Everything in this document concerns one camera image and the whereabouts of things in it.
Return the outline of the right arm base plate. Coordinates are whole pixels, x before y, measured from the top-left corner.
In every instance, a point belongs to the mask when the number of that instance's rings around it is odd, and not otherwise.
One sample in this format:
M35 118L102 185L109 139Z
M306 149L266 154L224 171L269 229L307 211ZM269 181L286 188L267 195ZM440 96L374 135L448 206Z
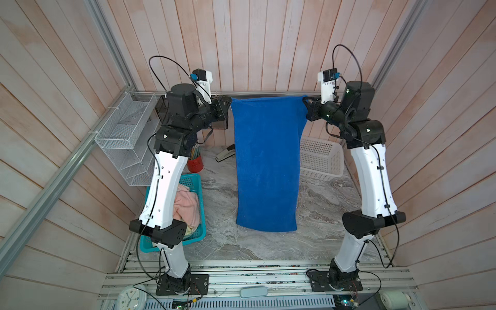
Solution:
M319 271L309 269L306 276L313 292L362 291L363 286L358 272L342 273L339 270Z

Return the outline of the blue towel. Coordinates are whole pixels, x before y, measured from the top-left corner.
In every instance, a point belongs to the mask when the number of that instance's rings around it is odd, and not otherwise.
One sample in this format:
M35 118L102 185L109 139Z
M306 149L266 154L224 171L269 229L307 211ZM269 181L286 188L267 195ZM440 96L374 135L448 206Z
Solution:
M232 103L239 226L263 232L297 230L300 140L307 123L301 96Z

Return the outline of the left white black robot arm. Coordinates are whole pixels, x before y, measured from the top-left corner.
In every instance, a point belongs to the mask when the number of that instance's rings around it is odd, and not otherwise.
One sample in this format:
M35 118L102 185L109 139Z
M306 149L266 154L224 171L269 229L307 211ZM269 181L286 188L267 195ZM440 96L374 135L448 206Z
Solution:
M187 224L173 217L173 204L183 169L197 133L212 123L227 121L232 99L210 98L191 84L178 84L164 96L165 117L154 135L151 151L154 169L149 195L142 214L133 220L130 231L148 236L161 250L168 270L158 279L158 295L183 295L191 291L191 267L185 258L182 241Z

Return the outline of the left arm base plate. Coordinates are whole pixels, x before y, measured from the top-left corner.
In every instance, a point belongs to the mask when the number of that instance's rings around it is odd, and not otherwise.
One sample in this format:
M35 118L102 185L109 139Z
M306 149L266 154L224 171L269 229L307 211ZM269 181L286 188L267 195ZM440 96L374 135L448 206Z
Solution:
M161 275L156 289L157 296L174 295L206 295L209 287L208 274L186 273L183 278L174 278L167 274Z

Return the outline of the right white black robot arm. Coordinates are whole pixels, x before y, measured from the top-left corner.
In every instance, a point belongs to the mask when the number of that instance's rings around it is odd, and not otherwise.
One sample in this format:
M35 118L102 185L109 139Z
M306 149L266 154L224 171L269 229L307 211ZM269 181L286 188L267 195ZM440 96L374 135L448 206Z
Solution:
M327 273L331 289L358 286L358 263L366 246L382 228L405 222L405 213L394 202L386 168L386 135L381 122L369 118L375 95L369 83L350 81L339 102L336 82L321 81L320 97L305 97L309 121L325 120L340 130L340 138L355 161L359 176L362 206L345 213L342 222L346 234L342 246Z

